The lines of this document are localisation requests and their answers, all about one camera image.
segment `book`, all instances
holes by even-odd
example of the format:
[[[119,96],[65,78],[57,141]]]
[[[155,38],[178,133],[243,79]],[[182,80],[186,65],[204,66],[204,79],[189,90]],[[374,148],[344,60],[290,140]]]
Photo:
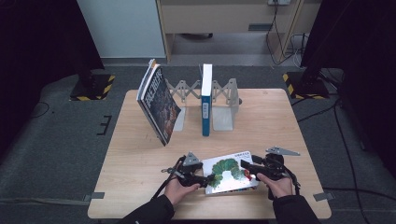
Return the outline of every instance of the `book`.
[[[180,108],[170,93],[161,65],[155,59],[148,63],[137,92],[136,101],[157,137],[166,146],[171,138]]]
[[[212,64],[204,63],[201,88],[202,135],[210,135],[212,110]]]
[[[249,151],[202,160],[204,176],[215,175],[214,180],[208,183],[205,194],[256,189],[259,181],[241,167],[241,160],[253,163]]]

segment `book stand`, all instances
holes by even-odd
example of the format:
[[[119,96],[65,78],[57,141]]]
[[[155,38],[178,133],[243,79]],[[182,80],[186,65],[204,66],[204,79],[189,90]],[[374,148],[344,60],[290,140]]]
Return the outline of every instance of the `book stand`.
[[[201,86],[201,81],[197,80],[192,86],[187,85],[185,80],[180,80],[177,85],[172,86],[166,79],[166,84],[172,95],[178,95],[182,103],[186,102],[186,97],[191,93],[197,99],[201,99],[201,88],[196,89]],[[216,104],[218,97],[225,97],[225,105]],[[232,131],[233,121],[235,114],[239,110],[239,105],[241,100],[238,95],[238,88],[236,85],[236,79],[229,79],[228,83],[221,87],[216,81],[212,81],[212,125],[214,131]],[[177,121],[174,127],[174,131],[182,131],[184,117],[186,113],[186,106],[180,107],[181,111],[177,117]]]

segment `human hand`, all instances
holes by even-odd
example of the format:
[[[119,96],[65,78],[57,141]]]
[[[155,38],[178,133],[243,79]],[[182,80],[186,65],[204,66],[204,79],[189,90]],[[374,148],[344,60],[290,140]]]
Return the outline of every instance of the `human hand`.
[[[200,187],[200,184],[194,184],[189,187],[184,187],[178,182],[175,175],[172,176],[171,181],[165,188],[165,196],[169,199],[171,204],[175,206],[178,204],[187,194],[196,191]]]
[[[260,179],[260,181],[264,182],[268,188],[271,189],[273,195],[277,198],[288,196],[293,193],[291,179],[288,177],[284,177],[279,180],[272,180],[266,175],[260,173],[257,174],[257,177]]]

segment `wooden table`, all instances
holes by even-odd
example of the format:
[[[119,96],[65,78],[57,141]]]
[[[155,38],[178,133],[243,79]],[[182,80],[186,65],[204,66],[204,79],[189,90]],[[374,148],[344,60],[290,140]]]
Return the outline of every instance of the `wooden table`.
[[[208,159],[249,150],[264,157],[265,149],[279,146],[301,153],[285,156],[285,165],[297,175],[301,194],[319,218],[329,218],[327,201],[316,202],[323,192],[287,94],[280,89],[238,90],[243,103],[231,132],[201,132],[200,101],[189,96],[182,132],[174,132],[163,147],[151,130],[136,102],[136,91],[128,91],[95,188],[103,199],[92,199],[90,218],[122,218],[150,200],[168,177],[161,169],[171,167],[191,151],[198,159]],[[184,104],[177,99],[180,106]],[[244,194],[205,196],[204,189],[188,195],[176,206],[174,219],[271,219],[272,201],[263,183]]]

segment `person's arm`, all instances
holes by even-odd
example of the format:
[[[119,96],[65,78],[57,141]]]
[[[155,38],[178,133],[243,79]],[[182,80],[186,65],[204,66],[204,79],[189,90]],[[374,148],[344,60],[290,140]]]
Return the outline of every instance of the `person's arm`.
[[[174,207],[169,199],[165,195],[161,195],[136,208],[132,213],[120,220],[118,224],[166,223],[171,220],[174,213]]]
[[[174,176],[165,188],[164,195],[151,200],[136,208],[118,224],[158,224],[167,223],[175,214],[174,205],[179,203],[184,196],[197,190],[199,184],[183,187]]]
[[[263,174],[257,177],[264,182],[274,194],[274,212],[278,224],[316,224],[320,223],[305,197],[292,195],[290,178],[274,181]]]
[[[275,198],[273,207],[278,224],[320,223],[305,197],[301,195],[288,195]]]

